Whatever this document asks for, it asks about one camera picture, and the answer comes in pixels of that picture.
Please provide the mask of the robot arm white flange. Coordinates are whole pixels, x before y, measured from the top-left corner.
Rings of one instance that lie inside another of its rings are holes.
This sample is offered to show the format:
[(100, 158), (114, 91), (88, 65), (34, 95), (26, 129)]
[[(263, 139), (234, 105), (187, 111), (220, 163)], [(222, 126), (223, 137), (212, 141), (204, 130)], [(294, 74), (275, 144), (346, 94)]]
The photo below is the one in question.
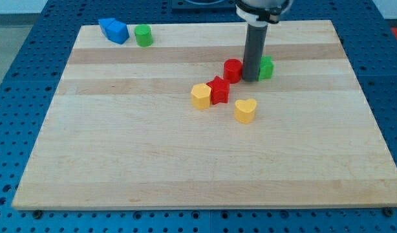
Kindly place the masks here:
[(236, 13), (247, 23), (262, 27), (276, 24), (283, 19), (293, 5), (293, 0), (236, 0)]

